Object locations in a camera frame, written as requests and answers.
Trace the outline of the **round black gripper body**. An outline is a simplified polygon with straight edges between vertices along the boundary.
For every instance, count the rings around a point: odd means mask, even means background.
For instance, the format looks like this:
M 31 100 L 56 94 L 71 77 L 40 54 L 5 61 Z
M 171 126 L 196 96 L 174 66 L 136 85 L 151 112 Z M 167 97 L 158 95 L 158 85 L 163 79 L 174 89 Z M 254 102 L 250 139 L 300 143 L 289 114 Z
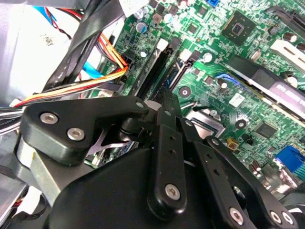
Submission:
M 222 229 L 195 168 L 185 171 L 187 206 L 169 221 L 149 209 L 147 192 L 153 152 L 136 149 L 71 182 L 56 198 L 49 229 Z

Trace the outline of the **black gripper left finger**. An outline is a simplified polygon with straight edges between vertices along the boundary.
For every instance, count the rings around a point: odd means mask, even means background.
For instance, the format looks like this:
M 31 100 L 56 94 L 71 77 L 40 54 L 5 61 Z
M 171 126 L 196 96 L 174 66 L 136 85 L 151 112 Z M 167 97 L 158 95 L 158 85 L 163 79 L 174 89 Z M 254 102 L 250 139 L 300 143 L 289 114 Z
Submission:
M 28 106 L 20 126 L 21 142 L 56 166 L 54 171 L 35 173 L 35 178 L 42 176 L 40 186 L 51 190 L 63 182 L 60 194 L 71 182 L 119 157 L 148 149 L 149 209 L 154 215 L 183 214 L 187 189 L 183 138 L 177 126 L 182 114 L 171 91 L 162 92 L 160 103 L 154 110 L 136 96 L 120 96 Z

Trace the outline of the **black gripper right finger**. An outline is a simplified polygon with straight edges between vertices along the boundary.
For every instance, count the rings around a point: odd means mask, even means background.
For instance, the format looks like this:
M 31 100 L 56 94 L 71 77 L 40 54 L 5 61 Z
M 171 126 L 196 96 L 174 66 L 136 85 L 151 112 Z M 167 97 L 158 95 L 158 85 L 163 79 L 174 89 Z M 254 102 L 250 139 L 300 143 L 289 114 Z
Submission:
M 192 122 L 179 120 L 186 147 L 208 192 L 218 229 L 297 229 L 295 217 L 215 137 L 202 140 Z

